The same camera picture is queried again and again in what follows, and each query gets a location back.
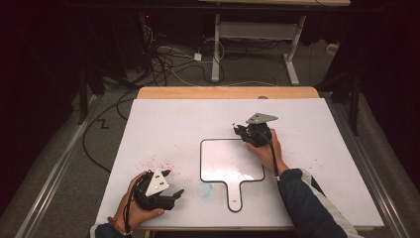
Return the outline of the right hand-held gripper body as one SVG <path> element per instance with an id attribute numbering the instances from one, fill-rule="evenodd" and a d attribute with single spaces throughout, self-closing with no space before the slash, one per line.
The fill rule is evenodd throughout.
<path id="1" fill-rule="evenodd" d="M 243 140 L 256 148 L 266 145 L 271 141 L 271 133 L 267 123 L 274 120 L 277 120 L 276 116 L 263 113 L 256 113 L 251 116 L 246 121 L 248 126 L 245 129 Z"/>

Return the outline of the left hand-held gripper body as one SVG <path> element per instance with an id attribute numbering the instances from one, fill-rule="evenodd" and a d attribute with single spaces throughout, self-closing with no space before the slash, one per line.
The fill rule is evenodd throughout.
<path id="1" fill-rule="evenodd" d="M 175 200 L 171 196 L 161 195 L 167 188 L 165 177 L 159 170 L 147 171 L 134 185 L 134 201 L 142 210 L 172 210 Z"/>

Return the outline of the white paddle whiteboard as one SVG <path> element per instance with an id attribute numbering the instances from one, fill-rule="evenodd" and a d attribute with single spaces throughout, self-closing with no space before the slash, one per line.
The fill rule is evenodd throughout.
<path id="1" fill-rule="evenodd" d="M 223 183 L 228 208 L 239 212 L 243 208 L 242 183 L 262 181 L 265 172 L 242 140 L 208 139 L 200 143 L 200 178 Z"/>

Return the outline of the person's right hand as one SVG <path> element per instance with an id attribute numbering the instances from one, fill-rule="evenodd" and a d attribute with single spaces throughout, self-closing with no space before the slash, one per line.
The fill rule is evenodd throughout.
<path id="1" fill-rule="evenodd" d="M 271 129 L 270 133 L 271 143 L 259 148 L 254 147 L 250 143 L 246 143 L 245 146 L 259 158 L 263 166 L 277 177 L 280 177 L 284 171 L 288 170 L 288 166 L 282 159 L 281 145 L 277 139 L 275 130 Z"/>

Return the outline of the person's left hand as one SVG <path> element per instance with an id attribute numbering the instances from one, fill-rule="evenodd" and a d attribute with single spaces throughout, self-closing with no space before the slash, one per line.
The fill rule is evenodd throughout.
<path id="1" fill-rule="evenodd" d="M 120 204 L 118 205 L 117 211 L 113 216 L 114 225 L 118 227 L 120 231 L 126 232 L 126 225 L 129 225 L 129 230 L 136 230 L 144 222 L 159 217 L 164 214 L 164 210 L 157 208 L 151 211 L 140 209 L 137 204 L 131 200 L 131 191 L 136 181 L 140 179 L 145 172 L 134 177 L 127 189 L 127 192 L 123 195 Z"/>

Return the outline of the white desk frame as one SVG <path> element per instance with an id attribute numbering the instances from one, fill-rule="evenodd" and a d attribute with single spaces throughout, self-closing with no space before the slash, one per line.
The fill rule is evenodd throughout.
<path id="1" fill-rule="evenodd" d="M 246 4 L 251 7 L 292 7 L 312 10 L 315 7 L 321 9 L 331 9 L 336 7 L 348 7 L 351 0 L 200 0 L 201 2 L 213 3 L 215 7 L 227 7 L 233 4 L 235 7 L 244 7 Z M 211 81 L 220 82 L 222 76 L 221 60 L 225 53 L 225 48 L 221 43 L 222 39 L 250 39 L 250 40 L 275 40 L 291 41 L 290 51 L 283 54 L 283 64 L 286 68 L 288 78 L 292 85 L 298 85 L 293 57 L 304 28 L 306 14 L 299 14 L 295 23 L 258 23 L 256 20 L 245 21 L 226 21 L 221 18 L 221 14 L 215 15 L 214 25 L 214 50 L 212 57 Z"/>

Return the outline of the metal floor rail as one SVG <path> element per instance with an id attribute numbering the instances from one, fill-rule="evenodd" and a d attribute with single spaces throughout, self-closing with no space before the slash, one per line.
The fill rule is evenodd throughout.
<path id="1" fill-rule="evenodd" d="M 332 102 L 329 103 L 329 107 L 384 222 L 384 227 L 390 229 L 392 238 L 411 238 L 395 202 L 380 180 L 360 137 L 356 136 L 351 129 L 346 108 L 342 104 Z"/>
<path id="2" fill-rule="evenodd" d="M 74 150 L 81 140 L 83 133 L 87 129 L 88 120 L 92 117 L 92 113 L 97 109 L 101 101 L 100 96 L 92 95 L 88 101 L 87 108 L 89 112 L 82 120 L 82 123 L 77 126 L 66 148 L 61 156 L 57 159 L 55 165 L 50 172 L 45 184 L 34 201 L 30 211 L 24 219 L 21 227 L 19 228 L 15 238 L 33 238 L 37 231 L 50 203 L 65 175 L 67 168 L 70 164 Z"/>

